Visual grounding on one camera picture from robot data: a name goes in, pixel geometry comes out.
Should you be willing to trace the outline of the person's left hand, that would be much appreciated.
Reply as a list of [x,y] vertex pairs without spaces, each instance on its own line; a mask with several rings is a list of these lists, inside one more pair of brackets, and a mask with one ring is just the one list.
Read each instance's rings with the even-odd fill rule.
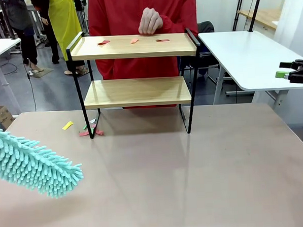
[[163,20],[154,8],[145,8],[139,24],[139,34],[153,35],[163,27]]

